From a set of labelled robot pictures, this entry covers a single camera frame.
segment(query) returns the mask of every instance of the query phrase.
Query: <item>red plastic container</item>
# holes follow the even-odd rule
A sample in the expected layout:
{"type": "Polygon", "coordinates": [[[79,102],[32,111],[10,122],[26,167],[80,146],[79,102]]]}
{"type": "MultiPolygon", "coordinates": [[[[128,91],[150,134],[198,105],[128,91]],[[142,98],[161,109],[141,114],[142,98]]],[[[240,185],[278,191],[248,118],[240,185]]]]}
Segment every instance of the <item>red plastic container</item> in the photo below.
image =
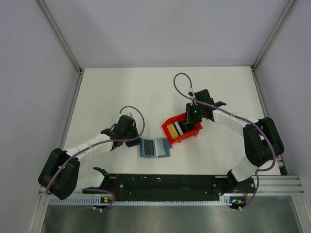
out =
{"type": "Polygon", "coordinates": [[[191,131],[184,133],[183,135],[180,135],[177,138],[173,139],[168,128],[167,128],[167,126],[170,124],[174,124],[176,121],[182,122],[185,115],[186,115],[186,113],[182,113],[178,116],[173,116],[173,117],[167,119],[167,121],[165,121],[164,124],[162,125],[162,129],[164,130],[164,133],[167,136],[167,139],[168,139],[170,144],[173,144],[175,142],[181,142],[182,140],[184,140],[188,137],[197,136],[198,133],[200,132],[200,130],[203,129],[202,125],[200,123],[198,123],[198,124],[194,125],[195,130],[191,130],[191,131]]]}

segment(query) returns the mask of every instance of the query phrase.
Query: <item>gray wall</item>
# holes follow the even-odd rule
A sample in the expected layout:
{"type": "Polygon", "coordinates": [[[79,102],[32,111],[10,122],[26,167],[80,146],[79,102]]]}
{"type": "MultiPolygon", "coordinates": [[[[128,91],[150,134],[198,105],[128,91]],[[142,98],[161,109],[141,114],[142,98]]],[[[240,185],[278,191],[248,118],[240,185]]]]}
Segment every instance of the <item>gray wall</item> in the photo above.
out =
{"type": "Polygon", "coordinates": [[[34,0],[0,7],[0,232],[22,233],[77,74],[34,0]]]}
{"type": "Polygon", "coordinates": [[[288,0],[46,0],[86,67],[251,65],[288,0]]]}
{"type": "Polygon", "coordinates": [[[311,1],[299,0],[258,69],[289,169],[311,203],[311,1]]]}

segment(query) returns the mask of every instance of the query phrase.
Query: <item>purple cable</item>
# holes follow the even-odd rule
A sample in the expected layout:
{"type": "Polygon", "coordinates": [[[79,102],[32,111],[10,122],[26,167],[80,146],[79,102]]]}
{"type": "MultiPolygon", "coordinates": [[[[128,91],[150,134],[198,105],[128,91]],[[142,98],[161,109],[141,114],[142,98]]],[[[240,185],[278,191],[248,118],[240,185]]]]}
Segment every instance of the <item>purple cable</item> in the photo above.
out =
{"type": "MultiPolygon", "coordinates": [[[[111,208],[112,204],[116,201],[116,196],[106,190],[102,190],[102,189],[97,189],[97,188],[85,188],[83,189],[85,191],[95,191],[95,192],[101,192],[101,193],[108,193],[110,195],[112,195],[112,202],[110,203],[110,205],[108,205],[106,208],[102,209],[103,211],[108,210],[111,208]]],[[[62,225],[67,219],[71,218],[72,216],[74,216],[76,213],[80,212],[81,210],[87,210],[87,209],[93,209],[93,207],[87,206],[87,207],[82,207],[76,211],[74,211],[73,213],[69,214],[68,216],[65,217],[64,220],[62,220],[60,223],[57,224],[53,224],[52,220],[51,220],[51,216],[49,216],[49,224],[51,225],[52,228],[56,228],[59,227],[60,225],[62,225]]]]}
{"type": "MultiPolygon", "coordinates": [[[[140,114],[141,119],[142,119],[142,130],[141,130],[140,134],[139,134],[137,137],[134,137],[134,138],[132,138],[132,139],[110,139],[110,140],[105,140],[105,141],[98,142],[98,143],[95,143],[95,144],[91,145],[92,147],[101,145],[101,144],[106,143],[106,142],[130,142],[130,141],[134,141],[134,140],[140,138],[140,136],[142,135],[142,133],[143,133],[144,130],[145,130],[145,119],[144,119],[142,113],[141,113],[136,107],[133,107],[133,106],[129,106],[129,105],[128,105],[128,106],[125,106],[125,107],[121,108],[121,110],[120,110],[120,112],[119,112],[120,114],[121,114],[121,112],[122,112],[122,110],[123,110],[124,108],[133,108],[133,109],[135,109],[135,110],[140,114]]],[[[83,150],[81,150],[81,151],[75,153],[73,156],[71,156],[69,159],[67,159],[67,160],[64,162],[63,165],[61,165],[61,167],[60,167],[60,168],[58,169],[58,171],[54,174],[54,176],[52,177],[52,179],[50,180],[48,186],[47,186],[46,189],[45,189],[45,193],[46,193],[47,195],[51,195],[51,194],[52,194],[52,193],[49,193],[49,189],[50,189],[52,183],[55,181],[56,177],[57,177],[57,176],[59,175],[59,173],[64,169],[64,167],[66,166],[66,164],[67,164],[71,159],[77,157],[79,154],[81,154],[81,153],[83,153],[83,152],[85,152],[85,151],[87,151],[87,150],[89,150],[89,149],[90,149],[90,147],[87,147],[87,148],[84,148],[83,150]]]]}
{"type": "Polygon", "coordinates": [[[271,150],[271,152],[272,152],[272,158],[273,158],[273,160],[272,160],[271,166],[268,167],[268,168],[265,168],[265,169],[258,169],[258,170],[255,172],[255,175],[256,175],[256,177],[257,177],[257,186],[256,186],[256,189],[255,189],[255,191],[254,191],[252,197],[249,199],[249,201],[247,202],[247,204],[246,204],[244,207],[242,207],[242,210],[243,210],[243,209],[245,209],[245,207],[247,207],[247,206],[250,204],[250,202],[254,199],[254,197],[255,197],[255,195],[256,195],[256,193],[257,193],[257,191],[258,191],[258,188],[259,188],[259,176],[258,176],[257,172],[258,172],[258,171],[268,171],[268,170],[271,170],[271,169],[275,166],[275,164],[276,164],[276,153],[275,153],[275,151],[274,151],[274,149],[273,149],[273,146],[272,146],[271,142],[269,141],[268,137],[267,137],[267,136],[264,134],[264,132],[261,130],[261,128],[259,128],[254,122],[252,122],[252,121],[250,121],[250,120],[248,120],[248,119],[246,119],[246,118],[244,118],[244,117],[241,117],[241,116],[232,115],[230,112],[228,112],[228,111],[226,111],[226,110],[224,110],[224,109],[222,109],[222,108],[213,106],[213,105],[208,104],[208,103],[205,103],[205,102],[198,101],[198,100],[196,100],[196,99],[193,99],[193,98],[190,98],[190,97],[184,95],[184,94],[177,88],[177,86],[176,86],[176,78],[177,78],[179,75],[181,75],[181,74],[182,74],[182,75],[185,75],[185,76],[190,80],[190,88],[192,88],[191,79],[190,79],[190,77],[189,77],[187,74],[185,74],[185,73],[178,73],[178,74],[176,74],[175,77],[174,77],[174,81],[173,81],[173,83],[174,83],[174,88],[176,89],[176,91],[177,91],[181,96],[183,96],[183,97],[185,97],[185,98],[187,98],[187,99],[189,99],[189,100],[191,100],[191,101],[193,101],[193,102],[200,103],[200,104],[205,105],[205,106],[207,106],[207,107],[220,110],[220,111],[222,111],[223,113],[226,113],[227,115],[233,116],[233,117],[236,118],[236,119],[240,119],[240,120],[242,120],[242,121],[247,122],[248,124],[253,125],[253,126],[258,130],[258,132],[263,136],[263,138],[266,140],[266,142],[267,142],[267,144],[268,144],[268,146],[269,146],[269,148],[270,148],[270,150],[271,150]]]}

